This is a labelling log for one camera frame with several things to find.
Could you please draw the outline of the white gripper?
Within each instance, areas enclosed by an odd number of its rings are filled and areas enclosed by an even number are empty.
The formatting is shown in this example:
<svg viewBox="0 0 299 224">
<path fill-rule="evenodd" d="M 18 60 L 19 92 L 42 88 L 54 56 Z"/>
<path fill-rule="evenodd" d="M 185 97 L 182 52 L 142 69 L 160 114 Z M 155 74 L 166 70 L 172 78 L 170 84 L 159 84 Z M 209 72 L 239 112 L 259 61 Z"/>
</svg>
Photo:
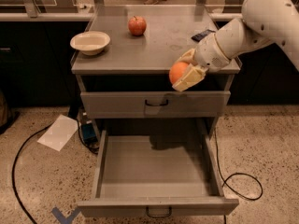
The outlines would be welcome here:
<svg viewBox="0 0 299 224">
<path fill-rule="evenodd" d="M 186 91 L 205 78 L 206 70 L 218 72 L 226 67 L 231 60 L 221 50 L 216 35 L 209 34 L 196 45 L 195 49 L 189 49 L 182 54 L 178 58 L 178 62 L 187 63 L 188 67 L 182 77 L 172 84 L 172 88 L 176 91 Z"/>
</svg>

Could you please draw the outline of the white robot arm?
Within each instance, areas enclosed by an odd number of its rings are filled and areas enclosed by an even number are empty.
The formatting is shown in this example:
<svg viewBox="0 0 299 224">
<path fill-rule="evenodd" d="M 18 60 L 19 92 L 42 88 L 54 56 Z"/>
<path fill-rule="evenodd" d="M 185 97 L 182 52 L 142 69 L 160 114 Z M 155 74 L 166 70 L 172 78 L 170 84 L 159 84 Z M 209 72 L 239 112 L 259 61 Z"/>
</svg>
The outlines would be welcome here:
<svg viewBox="0 0 299 224">
<path fill-rule="evenodd" d="M 299 13 L 291 0 L 244 0 L 241 14 L 179 58 L 187 66 L 177 75 L 169 73 L 174 90 L 186 91 L 207 72 L 218 72 L 236 56 L 272 43 L 299 69 Z"/>
</svg>

